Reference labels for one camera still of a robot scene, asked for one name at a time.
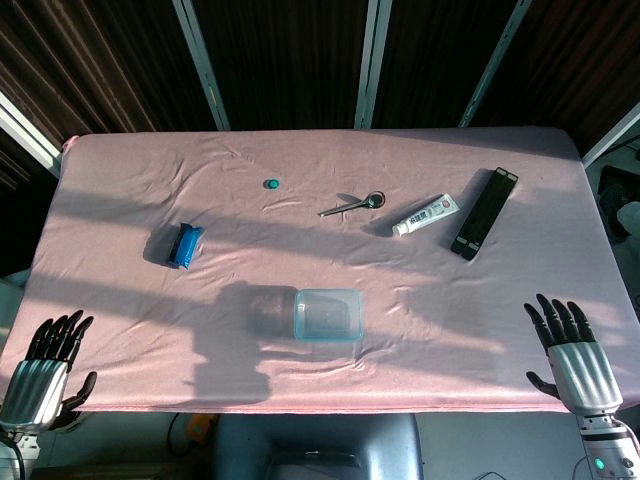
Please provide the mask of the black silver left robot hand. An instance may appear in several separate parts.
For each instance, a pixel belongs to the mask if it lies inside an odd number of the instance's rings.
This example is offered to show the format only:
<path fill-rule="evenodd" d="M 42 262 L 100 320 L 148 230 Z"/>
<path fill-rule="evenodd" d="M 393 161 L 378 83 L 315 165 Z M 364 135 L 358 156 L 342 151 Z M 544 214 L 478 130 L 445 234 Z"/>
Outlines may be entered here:
<path fill-rule="evenodd" d="M 10 379 L 1 407 L 3 431 L 37 435 L 77 419 L 77 409 L 93 392 L 98 374 L 89 372 L 76 394 L 66 398 L 64 393 L 93 320 L 77 310 L 56 320 L 50 318 L 38 327 Z"/>

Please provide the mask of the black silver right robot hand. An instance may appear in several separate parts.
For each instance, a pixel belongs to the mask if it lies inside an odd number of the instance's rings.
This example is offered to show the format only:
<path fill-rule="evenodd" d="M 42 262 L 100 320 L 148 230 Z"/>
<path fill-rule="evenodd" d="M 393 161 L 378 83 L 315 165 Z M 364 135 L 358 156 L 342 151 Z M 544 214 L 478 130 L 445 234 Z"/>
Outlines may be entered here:
<path fill-rule="evenodd" d="M 528 371 L 526 378 L 538 391 L 559 400 L 581 416 L 614 414 L 623 403 L 608 357 L 591 324 L 574 302 L 562 303 L 538 293 L 539 304 L 524 310 L 530 317 L 548 360 L 553 381 Z"/>

